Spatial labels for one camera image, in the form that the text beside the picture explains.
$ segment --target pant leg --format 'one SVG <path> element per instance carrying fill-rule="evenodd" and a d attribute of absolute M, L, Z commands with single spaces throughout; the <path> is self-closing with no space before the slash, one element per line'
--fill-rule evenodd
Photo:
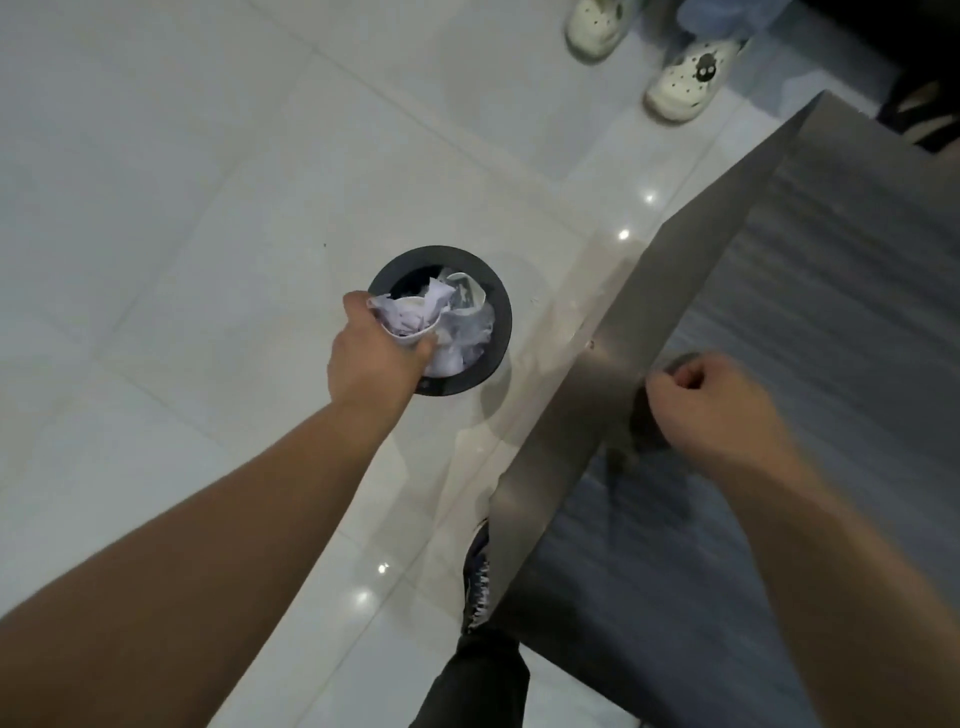
<path fill-rule="evenodd" d="M 748 38 L 769 28 L 790 0 L 684 0 L 677 22 L 704 40 Z"/>
<path fill-rule="evenodd" d="M 519 648 L 492 627 L 461 637 L 410 728 L 521 728 L 530 671 Z"/>

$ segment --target hand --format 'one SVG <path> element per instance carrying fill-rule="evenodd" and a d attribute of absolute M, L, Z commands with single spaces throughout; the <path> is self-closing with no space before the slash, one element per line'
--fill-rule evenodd
<path fill-rule="evenodd" d="M 437 337 L 424 336 L 415 349 L 404 349 L 367 308 L 369 297 L 364 291 L 344 296 L 347 325 L 333 340 L 326 378 L 334 403 L 356 404 L 373 413 L 386 437 L 413 397 Z"/>
<path fill-rule="evenodd" d="M 698 356 L 673 376 L 651 374 L 646 386 L 663 436 L 710 477 L 729 466 L 795 469 L 802 460 L 766 390 L 724 354 Z"/>

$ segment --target white shoe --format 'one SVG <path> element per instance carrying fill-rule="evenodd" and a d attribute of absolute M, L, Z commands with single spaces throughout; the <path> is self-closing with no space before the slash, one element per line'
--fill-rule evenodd
<path fill-rule="evenodd" d="M 746 40 L 691 43 L 647 89 L 647 105 L 667 121 L 689 121 L 727 81 L 746 45 Z"/>
<path fill-rule="evenodd" d="M 566 40 L 576 52 L 600 61 L 623 40 L 640 0 L 579 0 L 566 19 Z"/>

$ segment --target right hand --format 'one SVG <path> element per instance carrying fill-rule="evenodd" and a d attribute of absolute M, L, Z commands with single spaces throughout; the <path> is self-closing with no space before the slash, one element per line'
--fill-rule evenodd
<path fill-rule="evenodd" d="M 766 390 L 724 354 L 698 356 L 672 376 L 650 374 L 646 387 L 667 442 L 710 477 L 729 467 L 793 468 L 801 459 Z"/>

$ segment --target forearm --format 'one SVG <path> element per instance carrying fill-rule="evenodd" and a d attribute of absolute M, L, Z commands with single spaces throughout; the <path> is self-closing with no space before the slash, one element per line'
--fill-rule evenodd
<path fill-rule="evenodd" d="M 283 616 L 389 422 L 330 405 L 0 620 L 12 724 L 205 725 Z"/>
<path fill-rule="evenodd" d="M 960 628 L 930 584 L 799 457 L 713 477 L 825 725 L 960 725 Z"/>

